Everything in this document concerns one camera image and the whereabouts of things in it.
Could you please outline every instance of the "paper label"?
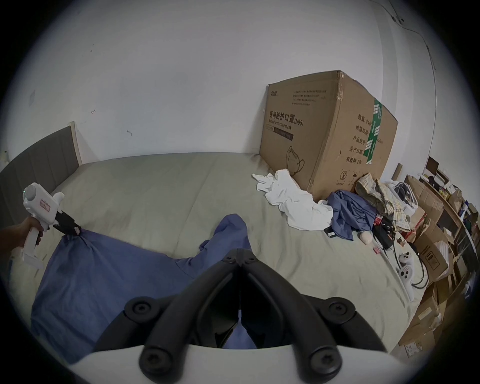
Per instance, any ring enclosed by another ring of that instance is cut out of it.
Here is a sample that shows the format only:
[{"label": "paper label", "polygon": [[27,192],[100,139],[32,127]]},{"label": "paper label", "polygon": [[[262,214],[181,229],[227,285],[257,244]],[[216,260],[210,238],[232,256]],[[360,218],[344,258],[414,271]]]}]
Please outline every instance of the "paper label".
[{"label": "paper label", "polygon": [[425,316],[427,316],[430,312],[432,312],[432,309],[428,307],[426,310],[424,310],[421,314],[419,314],[419,320],[423,319]]},{"label": "paper label", "polygon": [[410,344],[405,345],[405,350],[407,351],[409,356],[413,356],[416,353],[419,353],[422,350],[421,345],[417,346],[417,343],[412,342]]}]

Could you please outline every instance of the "cardboard box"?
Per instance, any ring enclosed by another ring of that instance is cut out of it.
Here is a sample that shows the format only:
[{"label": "cardboard box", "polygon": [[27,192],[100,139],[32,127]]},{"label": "cardboard box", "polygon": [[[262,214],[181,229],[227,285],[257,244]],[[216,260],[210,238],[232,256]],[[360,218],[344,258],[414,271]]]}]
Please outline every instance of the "cardboard box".
[{"label": "cardboard box", "polygon": [[260,155],[318,201],[352,191],[368,172],[380,178],[396,127],[387,108],[342,71],[314,73],[269,85]]},{"label": "cardboard box", "polygon": [[[428,230],[415,240],[419,256],[427,266],[429,284],[436,281],[445,270],[450,269],[447,261],[435,245],[438,241],[444,241],[445,244],[448,243],[445,234],[436,225],[430,225]],[[453,255],[450,260],[450,252],[448,261],[453,267]]]},{"label": "cardboard box", "polygon": [[430,352],[433,348],[435,348],[435,344],[437,342],[436,339],[438,337],[439,336],[435,333],[435,331],[431,330],[404,345],[408,358],[410,359],[413,356],[417,357],[420,354]]},{"label": "cardboard box", "polygon": [[417,208],[415,213],[412,215],[410,218],[410,232],[403,232],[401,231],[400,234],[403,236],[403,238],[410,242],[413,243],[417,236],[420,236],[420,233],[423,228],[423,223],[424,223],[424,216],[425,216],[425,211],[421,209],[420,207]]},{"label": "cardboard box", "polygon": [[425,214],[425,211],[421,207],[418,207],[415,213],[410,218],[410,228],[416,228],[417,224],[423,218],[424,214]]},{"label": "cardboard box", "polygon": [[444,211],[444,203],[442,200],[430,191],[430,189],[420,180],[413,176],[407,175],[405,183],[412,188],[413,194],[419,203],[419,207],[425,211],[427,217],[431,220],[430,227],[436,227],[438,219]]},{"label": "cardboard box", "polygon": [[437,300],[437,289],[435,284],[432,284],[425,290],[410,325],[398,342],[399,345],[411,343],[436,327],[439,313]]}]

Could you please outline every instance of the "white controller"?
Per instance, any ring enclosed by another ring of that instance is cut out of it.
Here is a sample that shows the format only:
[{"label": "white controller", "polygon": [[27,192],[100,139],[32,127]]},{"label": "white controller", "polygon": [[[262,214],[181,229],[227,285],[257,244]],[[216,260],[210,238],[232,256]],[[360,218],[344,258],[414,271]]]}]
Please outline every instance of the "white controller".
[{"label": "white controller", "polygon": [[398,276],[400,276],[400,280],[402,280],[403,286],[407,291],[408,298],[410,302],[415,299],[413,295],[413,288],[412,288],[412,280],[413,280],[413,267],[411,265],[405,265],[404,267],[400,268],[398,271]]},{"label": "white controller", "polygon": [[402,265],[410,265],[410,266],[413,267],[413,257],[410,256],[410,252],[402,253],[402,254],[398,257],[398,261],[399,261],[400,264],[402,264]]}]

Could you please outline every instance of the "light green bedsheet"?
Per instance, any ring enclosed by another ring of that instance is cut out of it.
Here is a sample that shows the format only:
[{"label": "light green bedsheet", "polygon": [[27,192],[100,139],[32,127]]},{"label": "light green bedsheet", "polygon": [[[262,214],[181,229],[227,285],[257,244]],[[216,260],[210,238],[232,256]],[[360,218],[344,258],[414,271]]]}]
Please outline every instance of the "light green bedsheet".
[{"label": "light green bedsheet", "polygon": [[[414,289],[416,298],[410,303],[393,254],[375,254],[373,245],[364,245],[356,235],[348,241],[290,228],[285,215],[256,190],[252,174],[268,171],[259,155],[126,157],[83,165],[56,190],[65,194],[62,209],[83,228],[175,258],[196,255],[220,220],[236,213],[247,224],[252,250],[261,261],[300,293],[352,301],[391,351],[423,290]],[[52,228],[37,247],[45,265],[61,235]],[[411,248],[396,243],[396,250],[400,254]],[[415,271],[419,281],[418,260]],[[28,324],[42,276],[17,252],[9,288]]]}]

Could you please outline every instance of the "mask illustration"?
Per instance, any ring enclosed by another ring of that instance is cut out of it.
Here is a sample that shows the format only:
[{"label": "mask illustration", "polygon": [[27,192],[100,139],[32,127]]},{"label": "mask illustration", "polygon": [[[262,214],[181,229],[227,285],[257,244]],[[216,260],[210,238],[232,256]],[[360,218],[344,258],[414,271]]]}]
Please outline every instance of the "mask illustration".
[{"label": "mask illustration", "polygon": [[295,153],[293,150],[293,147],[290,146],[290,148],[287,151],[287,159],[285,166],[290,172],[290,176],[296,175],[299,173],[303,166],[305,165],[305,160],[300,160],[299,156]]}]

